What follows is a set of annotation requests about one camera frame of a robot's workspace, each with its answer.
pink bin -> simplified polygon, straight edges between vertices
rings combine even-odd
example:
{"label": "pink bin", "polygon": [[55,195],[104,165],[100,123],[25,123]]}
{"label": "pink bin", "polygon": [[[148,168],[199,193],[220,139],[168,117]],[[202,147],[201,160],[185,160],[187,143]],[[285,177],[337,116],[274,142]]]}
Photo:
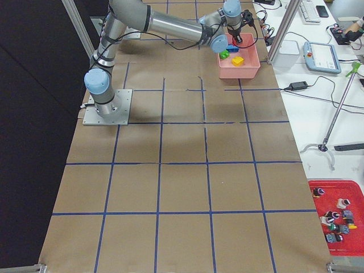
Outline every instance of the pink bin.
{"label": "pink bin", "polygon": [[[239,45],[240,47],[247,47],[255,41],[251,33],[241,33],[240,35],[243,39],[243,43]],[[231,44],[231,35],[226,34],[226,36],[229,44]],[[248,48],[239,49],[239,52],[237,53],[230,53],[230,56],[225,60],[221,60],[218,54],[216,54],[216,56],[219,68],[219,78],[254,78],[260,68],[255,44]],[[235,67],[231,63],[232,58],[236,56],[244,58],[244,63],[240,67]]]}

phone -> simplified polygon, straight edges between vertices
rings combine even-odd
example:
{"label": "phone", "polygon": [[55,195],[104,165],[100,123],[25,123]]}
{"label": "phone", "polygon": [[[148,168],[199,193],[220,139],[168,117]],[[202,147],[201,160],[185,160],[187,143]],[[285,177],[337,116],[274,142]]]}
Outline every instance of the phone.
{"label": "phone", "polygon": [[316,10],[320,17],[327,18],[329,16],[325,6],[316,6]]}

blue block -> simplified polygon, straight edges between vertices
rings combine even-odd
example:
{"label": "blue block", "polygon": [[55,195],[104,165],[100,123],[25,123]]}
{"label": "blue block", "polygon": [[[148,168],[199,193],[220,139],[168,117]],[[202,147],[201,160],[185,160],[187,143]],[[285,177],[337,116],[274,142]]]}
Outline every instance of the blue block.
{"label": "blue block", "polygon": [[234,53],[234,52],[238,52],[239,51],[239,48],[232,45],[232,44],[229,44],[226,48],[227,51],[229,51],[229,53]]}

metal pole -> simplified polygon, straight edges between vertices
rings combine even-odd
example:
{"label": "metal pole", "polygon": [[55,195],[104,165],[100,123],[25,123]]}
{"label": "metal pole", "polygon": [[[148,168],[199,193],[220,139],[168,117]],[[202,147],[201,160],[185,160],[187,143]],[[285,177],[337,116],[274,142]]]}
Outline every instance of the metal pole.
{"label": "metal pole", "polygon": [[288,4],[286,13],[283,16],[282,22],[279,26],[279,29],[277,31],[277,35],[273,40],[271,49],[269,50],[267,62],[269,64],[273,63],[274,58],[278,54],[278,50],[280,48],[280,45],[283,42],[283,39],[293,21],[293,18],[295,17],[297,10],[300,6],[302,0],[291,0]]}
{"label": "metal pole", "polygon": [[356,266],[338,266],[336,264],[327,265],[329,273],[340,272],[340,273],[364,273],[363,267]]}
{"label": "metal pole", "polygon": [[46,273],[46,271],[47,266],[44,264],[0,269],[0,273]]}
{"label": "metal pole", "polygon": [[71,19],[73,26],[75,27],[75,30],[81,40],[82,45],[85,48],[87,56],[91,57],[94,48],[90,40],[89,34],[87,33],[87,30],[85,28],[84,22],[81,19],[80,13],[78,13],[75,2],[73,0],[62,0],[62,3],[68,13],[69,18]]}
{"label": "metal pole", "polygon": [[351,84],[352,84],[352,82],[353,82],[353,80],[354,80],[355,75],[356,75],[356,73],[355,73],[355,72],[351,74],[350,79],[349,79],[349,82],[348,82],[348,84],[346,85],[346,88],[345,88],[345,90],[344,90],[344,93],[342,94],[342,97],[341,97],[341,101],[340,101],[340,103],[339,103],[339,106],[337,107],[336,112],[335,112],[335,115],[334,115],[334,117],[333,117],[333,119],[332,119],[332,121],[331,121],[331,124],[330,124],[329,130],[328,130],[328,132],[327,132],[327,134],[326,134],[326,136],[325,136],[325,138],[324,138],[324,141],[323,141],[322,145],[319,145],[319,147],[318,147],[318,148],[320,149],[320,151],[322,151],[322,152],[327,151],[326,144],[327,144],[327,143],[328,143],[328,141],[329,141],[330,134],[331,134],[332,130],[334,129],[334,125],[335,125],[335,123],[336,123],[337,117],[339,116],[340,110],[341,110],[341,108],[342,108],[342,105],[344,104],[344,101],[345,101],[346,95],[347,95],[347,94],[348,94],[348,92],[349,92],[350,86],[351,86]]}

yellow block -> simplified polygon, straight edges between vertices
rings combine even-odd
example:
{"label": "yellow block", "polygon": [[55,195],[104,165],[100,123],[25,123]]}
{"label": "yellow block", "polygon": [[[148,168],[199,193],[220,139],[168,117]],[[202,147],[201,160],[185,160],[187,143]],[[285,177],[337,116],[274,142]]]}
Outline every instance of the yellow block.
{"label": "yellow block", "polygon": [[232,63],[235,67],[240,67],[240,66],[244,63],[244,58],[242,58],[242,57],[240,57],[240,56],[234,57],[234,58],[231,60],[231,63]]}

